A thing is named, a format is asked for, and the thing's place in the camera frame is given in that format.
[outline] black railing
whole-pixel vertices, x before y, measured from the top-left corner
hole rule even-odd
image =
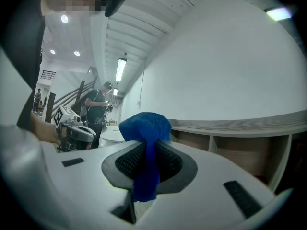
[[[53,80],[54,76],[56,75],[55,71],[43,71],[42,76],[40,76],[41,79],[48,79]]]
[[[80,87],[75,89],[68,94],[64,95],[63,97],[59,98],[58,100],[54,101],[56,95],[55,93],[50,93],[49,100],[46,109],[46,118],[45,121],[50,123],[51,119],[53,118],[55,111],[60,105],[66,106],[68,103],[72,102],[73,99],[76,99],[75,103],[80,100],[80,96],[82,93],[86,92],[89,89],[93,89],[96,83],[97,77],[95,77],[93,82],[84,84],[84,80],[82,80]]]

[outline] stair railing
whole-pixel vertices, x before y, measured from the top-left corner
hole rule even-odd
[[[69,92],[68,94],[64,95],[63,97],[59,98],[56,101],[54,101],[56,94],[51,92],[49,95],[49,101],[46,108],[45,121],[48,123],[51,122],[51,119],[53,118],[55,111],[60,105],[66,106],[68,103],[72,102],[73,99],[76,99],[75,103],[77,103],[84,92],[94,88],[96,80],[97,77],[95,77],[94,81],[87,84],[85,84],[85,81],[82,80],[79,88]]]

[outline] white ceiling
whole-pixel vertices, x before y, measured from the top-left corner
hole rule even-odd
[[[278,0],[244,1],[262,10],[280,5]],[[109,19],[96,19],[97,23],[101,23],[98,28],[104,27],[102,32],[91,31],[93,27],[88,14],[69,17],[69,22],[63,24],[61,15],[54,13],[46,17],[43,49],[50,60],[76,61],[87,66],[96,66],[98,73],[103,74],[101,80],[111,81],[115,86],[118,58],[126,58],[122,81],[118,82],[118,93],[124,95],[142,61],[157,42],[170,34],[182,16],[200,2],[201,0],[126,0]],[[298,44],[302,44],[291,20],[282,22],[282,25]],[[93,43],[96,35],[101,39],[99,50],[93,50],[97,46]],[[57,52],[55,55],[50,53],[52,48]],[[80,52],[80,57],[73,54],[76,50]]]
[[[95,66],[89,14],[69,16],[69,22],[61,21],[61,14],[51,13],[46,16],[46,27],[43,38],[43,51],[51,60],[62,60],[83,63],[85,68]]]

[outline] person's hand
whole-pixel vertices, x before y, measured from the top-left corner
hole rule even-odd
[[[46,141],[50,143],[56,143],[61,145],[61,140],[57,135],[56,127],[50,123],[44,122],[32,115],[31,113],[31,131],[36,135],[40,141]],[[67,136],[66,128],[61,130],[62,138]]]
[[[101,102],[100,104],[102,107],[107,106],[107,102]]]

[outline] person's arm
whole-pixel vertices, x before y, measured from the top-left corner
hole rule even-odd
[[[87,98],[85,101],[85,106],[92,107],[92,106],[107,106],[106,102],[93,102],[91,99]]]
[[[30,131],[36,135],[40,141],[57,143],[61,145],[61,140],[57,135],[56,127],[50,123],[40,120],[34,113],[30,115]],[[66,137],[66,129],[62,129],[61,136]]]

